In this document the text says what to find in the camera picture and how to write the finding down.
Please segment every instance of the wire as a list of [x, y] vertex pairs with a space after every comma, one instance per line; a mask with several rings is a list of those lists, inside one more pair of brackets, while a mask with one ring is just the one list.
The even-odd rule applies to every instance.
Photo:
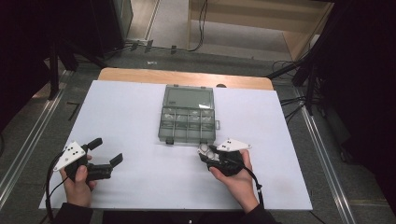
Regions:
[[283, 105], [289, 105], [295, 102], [300, 102], [300, 101], [305, 101], [305, 96], [300, 96], [297, 98], [291, 98], [291, 99], [285, 99], [285, 100], [280, 100], [280, 104]]
[[326, 224], [326, 222], [324, 222], [322, 219], [320, 219], [317, 215], [315, 215], [312, 211], [309, 211], [310, 214], [312, 214], [312, 216], [314, 216], [317, 220], [319, 220], [321, 223]]
[[289, 113], [287, 116], [285, 116], [285, 119], [289, 118], [286, 124], [289, 124], [290, 120], [294, 117], [294, 115], [297, 114], [297, 112], [303, 108], [304, 105], [298, 105], [295, 110], [293, 110], [291, 113]]
[[0, 157], [3, 155], [4, 150], [6, 149], [6, 141], [4, 140], [4, 136], [0, 133]]
[[240, 162], [231, 160], [229, 158], [227, 158], [226, 161], [230, 161], [236, 164], [237, 166], [242, 167], [250, 174], [250, 176], [254, 179], [254, 182], [256, 183], [256, 189], [257, 189], [257, 194], [259, 195], [260, 204], [262, 205], [262, 207], [264, 207], [264, 200], [262, 199], [262, 185], [259, 184], [259, 181], [257, 180], [257, 177], [253, 174], [253, 172], [249, 168], [247, 168], [244, 164], [241, 164]]
[[291, 116], [289, 117], [288, 121], [286, 122], [286, 125], [289, 124], [290, 120], [294, 117], [294, 115], [297, 114], [297, 112], [298, 112], [301, 108], [303, 108], [303, 106], [304, 106], [304, 105], [299, 105], [299, 106], [297, 107], [297, 109], [295, 109], [293, 112], [291, 112]]
[[113, 54], [113, 55], [109, 56], [108, 59], [114, 57], [114, 55], [117, 52], [124, 51], [124, 50], [131, 49], [131, 48], [168, 49], [168, 50], [171, 50], [171, 51], [190, 51], [190, 52], [196, 51], [204, 44], [206, 12], [207, 12], [207, 0], [205, 0], [203, 6], [201, 8], [201, 13], [200, 13], [200, 16], [199, 16], [200, 41], [198, 43], [198, 46], [195, 49], [170, 49], [170, 48], [164, 48], [164, 47], [145, 46], [145, 45], [142, 45], [142, 44], [139, 44], [139, 43], [136, 44], [134, 42], [127, 42], [126, 43], [127, 45], [128, 44], [133, 44], [133, 45], [132, 46], [127, 46], [127, 47], [125, 47], [123, 49], [116, 49], [116, 50], [113, 50], [113, 51], [110, 51], [110, 52], [106, 53], [106, 54]]
[[57, 188], [59, 188], [59, 186], [61, 186], [61, 185], [64, 183], [64, 181], [66, 181], [66, 179], [68, 179], [68, 178], [69, 178], [69, 176], [67, 176], [59, 185], [57, 185], [57, 186], [50, 192], [49, 197], [52, 196], [53, 191], [55, 191]]
[[[204, 21], [202, 22], [202, 26], [201, 26], [202, 13], [204, 12], [204, 10], [205, 10]], [[205, 0], [204, 4], [202, 5], [201, 13], [199, 15], [199, 31], [200, 31], [200, 35], [201, 35], [199, 44], [195, 49], [189, 49], [189, 51], [196, 51], [204, 44], [204, 29], [205, 29], [206, 12], [207, 12], [207, 0]]]
[[272, 64], [272, 71], [273, 71], [273, 72], [275, 72], [275, 65], [276, 65], [277, 63], [282, 63], [282, 65], [281, 65], [282, 68], [283, 68], [283, 66], [285, 65], [285, 63], [292, 63], [292, 64], [294, 64], [295, 69], [298, 68], [298, 66], [295, 65], [296, 62], [294, 62], [294, 61], [275, 61], [275, 62]]
[[47, 208], [47, 216], [49, 218], [49, 221], [53, 220], [53, 214], [52, 214], [52, 207], [50, 205], [50, 177], [52, 175], [52, 168], [55, 165], [55, 162], [57, 160], [59, 160], [59, 158], [62, 157], [62, 155], [64, 154], [64, 152], [60, 152], [58, 155], [55, 156], [55, 158], [52, 160], [52, 162], [50, 163], [49, 169], [47, 171], [47, 181], [46, 181], [46, 208]]
[[38, 224], [43, 224], [44, 221], [47, 219], [49, 215], [45, 215], [43, 218], [41, 218], [41, 221]]

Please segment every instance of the metal rail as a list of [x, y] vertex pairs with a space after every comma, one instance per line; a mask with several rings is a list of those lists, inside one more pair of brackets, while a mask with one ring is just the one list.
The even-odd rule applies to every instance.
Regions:
[[7, 201], [9, 194], [14, 188], [18, 181], [18, 178], [23, 171], [26, 163], [29, 161], [30, 156], [35, 150], [38, 140], [41, 134], [47, 127], [56, 107], [58, 106], [62, 96], [64, 95], [64, 88], [66, 87], [70, 77], [74, 74], [71, 71], [64, 71], [61, 75], [60, 89], [58, 93], [53, 97], [51, 101], [47, 101], [44, 105], [43, 111], [41, 112], [35, 126], [30, 131], [25, 142], [23, 143], [18, 155], [15, 157], [11, 166], [8, 168], [5, 176], [0, 182], [0, 211]]
[[[301, 90], [298, 88], [295, 88], [295, 93], [298, 97], [303, 96]], [[302, 108], [302, 111], [306, 127], [311, 134], [312, 142], [314, 143], [315, 150], [318, 153], [320, 164], [326, 176], [330, 190], [332, 191], [332, 196], [338, 208], [338, 212], [340, 213], [341, 219], [346, 224], [355, 224], [356, 220], [353, 217], [352, 210], [350, 209], [349, 202], [347, 200], [347, 196], [345, 195], [341, 183], [338, 180], [337, 173], [332, 167], [332, 162], [329, 158], [326, 147], [324, 146], [323, 141], [320, 137], [314, 117], [309, 115], [305, 107]]]

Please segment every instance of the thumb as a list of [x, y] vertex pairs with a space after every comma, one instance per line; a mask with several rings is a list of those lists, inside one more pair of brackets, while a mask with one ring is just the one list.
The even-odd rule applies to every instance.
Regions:
[[85, 165], [80, 165], [76, 172], [76, 187], [81, 186], [81, 184], [85, 185], [85, 180], [87, 179], [87, 176], [87, 167]]

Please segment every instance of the table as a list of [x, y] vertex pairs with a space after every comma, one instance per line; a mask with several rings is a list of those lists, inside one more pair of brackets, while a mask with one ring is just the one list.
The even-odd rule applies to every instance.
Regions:
[[[184, 85], [191, 81], [195, 86], [216, 86], [219, 82], [229, 86], [213, 89], [216, 118], [221, 123], [215, 143], [231, 137], [253, 146], [249, 150], [251, 161], [263, 185], [266, 208], [311, 210], [280, 103], [267, 78], [114, 68], [102, 70], [99, 80], [92, 83], [66, 143], [76, 140], [82, 145], [102, 137], [104, 143], [90, 153], [95, 164], [108, 163], [123, 153], [124, 161], [114, 169], [111, 179], [99, 181], [92, 207], [145, 211], [240, 209], [200, 161], [198, 146], [167, 146], [157, 136], [163, 83]], [[247, 86], [250, 82], [252, 89], [237, 89], [238, 82]], [[55, 174], [50, 185], [54, 187], [60, 181]], [[64, 201], [62, 190], [51, 197], [54, 208]]]

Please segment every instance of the floor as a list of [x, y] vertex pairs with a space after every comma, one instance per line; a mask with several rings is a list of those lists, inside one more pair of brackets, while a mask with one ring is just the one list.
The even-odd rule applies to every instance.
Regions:
[[[130, 32], [131, 41], [146, 43], [153, 40], [153, 46], [179, 48], [194, 46], [197, 43], [198, 30], [192, 32], [191, 42], [186, 42], [186, 23], [182, 0], [144, 1], [134, 0], [134, 22], [145, 22], [141, 28]], [[148, 19], [138, 19], [138, 12]], [[266, 36], [257, 41], [257, 36]], [[61, 71], [61, 94], [58, 101], [47, 101], [50, 86], [45, 86], [35, 95], [31, 102], [12, 120], [2, 135], [5, 139], [5, 152], [0, 157], [0, 222], [1, 223], [40, 223], [45, 211], [38, 210], [43, 196], [45, 173], [51, 158], [65, 144], [78, 115], [77, 104], [82, 104], [91, 82], [97, 79], [100, 69], [85, 59], [78, 58], [80, 66], [77, 72]], [[236, 76], [262, 77], [272, 73], [289, 61], [283, 36], [279, 31], [252, 30], [252, 28], [229, 26], [217, 23], [205, 25], [204, 45], [195, 52], [178, 51], [171, 55], [169, 49], [153, 49], [146, 53], [144, 47], [136, 50], [124, 50], [106, 58], [112, 67], [145, 68], [160, 70], [177, 70], [187, 72], [204, 72], [212, 74], [229, 74]], [[304, 87], [294, 88], [290, 79], [294, 72], [273, 80], [279, 99], [295, 98]], [[288, 115], [298, 104], [283, 106]], [[290, 120], [289, 130], [297, 158], [303, 172], [305, 184], [314, 206], [312, 213], [307, 211], [271, 211], [276, 220], [282, 223], [396, 223], [373, 175], [358, 164], [351, 165], [342, 161], [340, 148], [335, 141], [332, 130], [318, 108], [314, 107], [314, 116], [307, 117], [304, 110], [299, 111]], [[43, 114], [48, 116], [43, 121]], [[322, 147], [331, 162], [335, 180], [341, 186], [346, 204], [349, 206], [352, 222], [343, 220], [344, 215], [337, 207], [339, 195], [333, 191], [334, 176], [323, 169], [318, 146], [313, 141], [312, 131], [307, 126], [307, 119], [312, 119], [318, 130]], [[103, 211], [95, 211], [92, 223], [102, 222]]]

